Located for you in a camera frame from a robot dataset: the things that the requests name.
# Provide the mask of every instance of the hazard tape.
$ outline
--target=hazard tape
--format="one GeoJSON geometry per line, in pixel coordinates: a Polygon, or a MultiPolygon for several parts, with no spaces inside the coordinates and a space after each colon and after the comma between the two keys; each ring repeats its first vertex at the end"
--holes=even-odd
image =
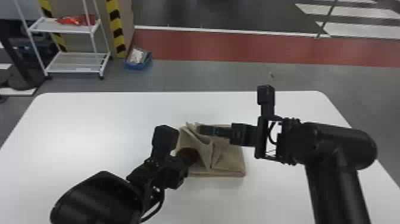
{"type": "MultiPolygon", "coordinates": [[[[49,0],[39,0],[40,7],[42,8],[45,17],[54,18],[49,0]]],[[[60,33],[53,33],[54,42],[60,47],[60,50],[67,51],[67,45],[60,33]]]]}
{"type": "Polygon", "coordinates": [[[118,0],[106,0],[106,8],[110,17],[110,29],[114,38],[117,57],[124,58],[126,56],[126,46],[118,0]]]}

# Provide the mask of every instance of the folded towel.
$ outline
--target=folded towel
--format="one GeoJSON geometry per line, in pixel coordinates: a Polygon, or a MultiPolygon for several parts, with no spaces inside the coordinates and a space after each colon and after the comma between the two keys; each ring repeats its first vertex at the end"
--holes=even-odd
{"type": "Polygon", "coordinates": [[[186,126],[179,129],[180,135],[176,151],[181,148],[195,148],[201,158],[189,168],[189,174],[194,176],[245,176],[242,147],[230,145],[228,139],[199,134],[196,131],[196,127],[199,125],[186,123],[186,126]]]}

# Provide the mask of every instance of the white floor marking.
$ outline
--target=white floor marking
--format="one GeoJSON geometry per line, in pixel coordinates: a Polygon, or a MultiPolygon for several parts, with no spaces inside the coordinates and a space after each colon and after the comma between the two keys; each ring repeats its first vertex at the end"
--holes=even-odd
{"type": "MultiPolygon", "coordinates": [[[[309,5],[296,4],[304,13],[315,15],[326,15],[330,6],[327,5],[309,5]]],[[[335,7],[332,15],[343,15],[353,17],[368,18],[395,18],[400,19],[400,15],[392,10],[384,10],[380,8],[356,8],[356,7],[335,7]]]]}
{"type": "Polygon", "coordinates": [[[324,30],[332,36],[400,39],[400,27],[397,26],[327,23],[324,30]]]}

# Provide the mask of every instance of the black cable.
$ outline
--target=black cable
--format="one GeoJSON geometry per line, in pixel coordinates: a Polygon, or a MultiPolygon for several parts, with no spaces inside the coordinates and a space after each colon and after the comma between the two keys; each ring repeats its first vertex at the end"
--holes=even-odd
{"type": "Polygon", "coordinates": [[[271,122],[270,127],[268,128],[268,139],[270,140],[270,142],[271,142],[273,145],[276,145],[276,141],[274,141],[274,140],[272,139],[272,137],[271,137],[271,132],[272,132],[272,129],[274,128],[275,124],[276,124],[276,122],[271,122]]]}
{"type": "Polygon", "coordinates": [[[150,214],[148,214],[147,216],[141,218],[140,222],[146,222],[147,220],[149,220],[151,217],[153,217],[156,213],[158,213],[161,209],[161,207],[163,206],[164,203],[164,199],[165,199],[165,189],[162,189],[160,191],[160,202],[158,203],[158,206],[156,209],[154,209],[154,211],[152,211],[150,214]]]}

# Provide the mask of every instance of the black pole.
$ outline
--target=black pole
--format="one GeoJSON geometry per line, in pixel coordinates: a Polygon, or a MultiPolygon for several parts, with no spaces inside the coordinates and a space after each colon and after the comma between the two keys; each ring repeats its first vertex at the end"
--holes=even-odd
{"type": "Polygon", "coordinates": [[[333,1],[331,7],[329,8],[328,14],[326,14],[326,19],[325,19],[324,23],[322,24],[320,31],[318,31],[317,36],[315,37],[316,39],[318,39],[321,36],[321,33],[324,30],[326,23],[329,21],[329,17],[332,14],[332,11],[335,8],[337,3],[338,3],[338,0],[333,1]]]}

